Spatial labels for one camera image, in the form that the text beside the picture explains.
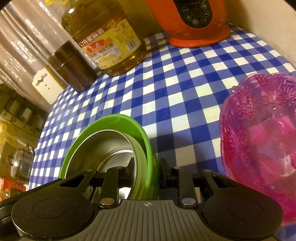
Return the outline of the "stainless steel bowl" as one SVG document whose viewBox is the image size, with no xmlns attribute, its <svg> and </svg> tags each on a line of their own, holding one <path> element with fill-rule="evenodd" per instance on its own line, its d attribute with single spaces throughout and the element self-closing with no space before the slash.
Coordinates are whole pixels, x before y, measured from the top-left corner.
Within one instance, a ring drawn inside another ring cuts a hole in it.
<svg viewBox="0 0 296 241">
<path fill-rule="evenodd" d="M 115 130 L 98 131 L 87 137 L 70 155 L 65 177 L 85 169 L 105 173 L 112 167 L 127 167 L 131 157 L 134 157 L 132 146 L 124 133 Z M 128 199 L 130 191 L 128 187 L 119 189 L 119 199 Z"/>
</svg>

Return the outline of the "green plastic bowl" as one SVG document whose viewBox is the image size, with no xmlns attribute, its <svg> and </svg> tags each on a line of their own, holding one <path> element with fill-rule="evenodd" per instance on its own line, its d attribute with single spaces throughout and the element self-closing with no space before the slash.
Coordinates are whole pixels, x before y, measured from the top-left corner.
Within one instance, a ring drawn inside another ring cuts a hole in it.
<svg viewBox="0 0 296 241">
<path fill-rule="evenodd" d="M 135 138 L 141 145 L 147 158 L 147 179 L 144 195 L 141 200 L 154 200 L 159 195 L 159 167 L 156 153 L 151 146 L 149 138 L 142 126 L 133 118 L 123 114 L 112 114 L 96 120 L 89 125 L 74 141 L 63 161 L 60 169 L 60 178 L 66 178 L 66 168 L 70 160 L 70 155 L 87 137 L 95 132 L 103 130 L 115 130 L 126 133 Z"/>
</svg>

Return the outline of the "large purple plastic plate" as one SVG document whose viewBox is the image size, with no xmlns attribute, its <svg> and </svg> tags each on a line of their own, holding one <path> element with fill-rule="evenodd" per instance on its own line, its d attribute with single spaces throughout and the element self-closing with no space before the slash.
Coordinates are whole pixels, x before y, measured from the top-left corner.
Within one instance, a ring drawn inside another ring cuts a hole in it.
<svg viewBox="0 0 296 241">
<path fill-rule="evenodd" d="M 295 224 L 295 77 L 255 73 L 222 104 L 225 174 L 277 201 L 283 225 Z"/>
</svg>

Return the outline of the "white plastic bowl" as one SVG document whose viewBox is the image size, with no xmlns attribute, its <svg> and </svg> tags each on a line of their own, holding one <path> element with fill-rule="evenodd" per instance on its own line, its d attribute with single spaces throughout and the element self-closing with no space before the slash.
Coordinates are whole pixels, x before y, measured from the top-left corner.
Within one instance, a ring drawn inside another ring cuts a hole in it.
<svg viewBox="0 0 296 241">
<path fill-rule="evenodd" d="M 138 141 L 126 133 L 125 136 L 132 146 L 135 167 L 134 185 L 131 188 L 129 199 L 141 200 L 147 179 L 147 158 Z"/>
</svg>

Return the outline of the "glass kettle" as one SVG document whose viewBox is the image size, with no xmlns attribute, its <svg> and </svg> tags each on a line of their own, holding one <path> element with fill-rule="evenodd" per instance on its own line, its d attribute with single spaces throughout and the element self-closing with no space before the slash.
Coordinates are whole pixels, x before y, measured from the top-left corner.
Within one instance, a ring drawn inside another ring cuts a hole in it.
<svg viewBox="0 0 296 241">
<path fill-rule="evenodd" d="M 34 157 L 34 148 L 29 145 L 26 145 L 25 148 L 17 149 L 13 156 L 8 156 L 7 161 L 11 166 L 11 177 L 13 180 L 19 181 L 22 184 L 29 183 Z"/>
</svg>

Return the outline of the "blue white checkered tablecloth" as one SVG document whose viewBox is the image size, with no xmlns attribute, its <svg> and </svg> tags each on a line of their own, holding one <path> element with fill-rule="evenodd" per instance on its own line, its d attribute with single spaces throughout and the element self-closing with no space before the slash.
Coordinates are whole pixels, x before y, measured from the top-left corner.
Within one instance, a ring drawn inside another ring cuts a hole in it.
<svg viewBox="0 0 296 241">
<path fill-rule="evenodd" d="M 78 136 L 111 114 L 136 120 L 156 156 L 170 166 L 225 174 L 219 121 L 232 89 L 255 73 L 295 75 L 271 44 L 239 27 L 232 27 L 226 40 L 202 48 L 174 47 L 164 32 L 145 42 L 145 60 L 128 73 L 102 75 L 82 93 L 67 88 L 57 97 L 37 145 L 29 188 L 57 179 Z"/>
</svg>

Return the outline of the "dark shelf rack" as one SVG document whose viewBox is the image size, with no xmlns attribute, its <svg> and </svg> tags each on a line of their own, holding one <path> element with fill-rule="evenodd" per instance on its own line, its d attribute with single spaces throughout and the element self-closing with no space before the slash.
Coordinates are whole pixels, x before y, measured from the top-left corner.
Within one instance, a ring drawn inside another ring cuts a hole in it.
<svg viewBox="0 0 296 241">
<path fill-rule="evenodd" d="M 39 138 L 48 113 L 2 83 L 1 117 Z"/>
</svg>

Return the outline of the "brown cylindrical canister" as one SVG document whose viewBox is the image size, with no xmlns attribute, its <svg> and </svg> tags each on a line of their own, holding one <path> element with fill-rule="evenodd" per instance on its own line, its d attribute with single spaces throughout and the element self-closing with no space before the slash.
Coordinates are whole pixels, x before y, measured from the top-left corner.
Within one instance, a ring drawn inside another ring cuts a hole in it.
<svg viewBox="0 0 296 241">
<path fill-rule="evenodd" d="M 96 71 L 70 41 L 58 48 L 48 62 L 77 93 L 84 92 L 97 80 Z"/>
</svg>

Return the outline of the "white wooden chair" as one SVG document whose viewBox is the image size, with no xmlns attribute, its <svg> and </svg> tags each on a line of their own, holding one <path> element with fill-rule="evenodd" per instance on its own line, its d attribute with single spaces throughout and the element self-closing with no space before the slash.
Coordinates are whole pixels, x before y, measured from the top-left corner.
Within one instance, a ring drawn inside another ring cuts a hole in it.
<svg viewBox="0 0 296 241">
<path fill-rule="evenodd" d="M 43 69 L 37 71 L 33 77 L 32 85 L 48 104 L 53 104 L 67 87 L 67 84 L 49 65 L 45 65 Z"/>
</svg>

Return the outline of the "large cooking oil bottle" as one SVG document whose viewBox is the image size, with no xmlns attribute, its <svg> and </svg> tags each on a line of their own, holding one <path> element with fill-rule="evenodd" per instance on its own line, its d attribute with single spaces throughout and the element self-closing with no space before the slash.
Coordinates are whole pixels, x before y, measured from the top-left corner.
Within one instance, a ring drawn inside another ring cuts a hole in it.
<svg viewBox="0 0 296 241">
<path fill-rule="evenodd" d="M 144 60 L 146 44 L 119 1 L 46 1 L 45 4 L 55 7 L 63 29 L 105 74 L 125 74 Z"/>
</svg>

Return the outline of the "red electric pressure cooker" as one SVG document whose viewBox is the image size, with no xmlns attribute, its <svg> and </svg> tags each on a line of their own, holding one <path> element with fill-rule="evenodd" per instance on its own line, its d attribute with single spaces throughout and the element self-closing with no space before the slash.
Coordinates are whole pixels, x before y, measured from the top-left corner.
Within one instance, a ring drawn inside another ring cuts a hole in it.
<svg viewBox="0 0 296 241">
<path fill-rule="evenodd" d="M 150 0 L 146 3 L 173 46 L 209 46 L 230 36 L 223 0 Z"/>
</svg>

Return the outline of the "grey curtain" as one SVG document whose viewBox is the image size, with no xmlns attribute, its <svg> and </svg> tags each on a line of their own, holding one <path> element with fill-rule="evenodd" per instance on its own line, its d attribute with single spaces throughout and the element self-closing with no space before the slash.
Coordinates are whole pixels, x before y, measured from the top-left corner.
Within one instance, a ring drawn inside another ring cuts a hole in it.
<svg viewBox="0 0 296 241">
<path fill-rule="evenodd" d="M 10 1 L 1 9 L 1 82 L 46 112 L 51 104 L 33 86 L 38 71 L 70 36 L 45 1 Z"/>
</svg>

